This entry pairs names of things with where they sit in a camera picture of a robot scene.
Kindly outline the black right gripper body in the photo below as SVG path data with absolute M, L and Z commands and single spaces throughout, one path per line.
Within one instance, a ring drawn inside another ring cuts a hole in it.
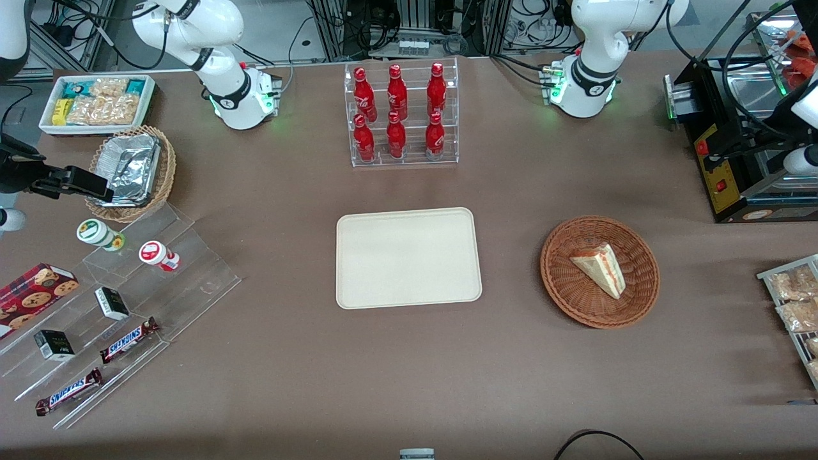
M 2 134 L 1 192 L 26 191 L 39 180 L 49 177 L 49 166 L 37 149 L 11 135 Z

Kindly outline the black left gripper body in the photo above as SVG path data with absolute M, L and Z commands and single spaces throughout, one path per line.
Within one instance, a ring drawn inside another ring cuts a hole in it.
M 814 144 L 816 143 L 816 128 L 792 112 L 795 102 L 794 96 L 783 97 L 766 119 L 766 125 L 775 131 L 775 136 L 783 142 Z

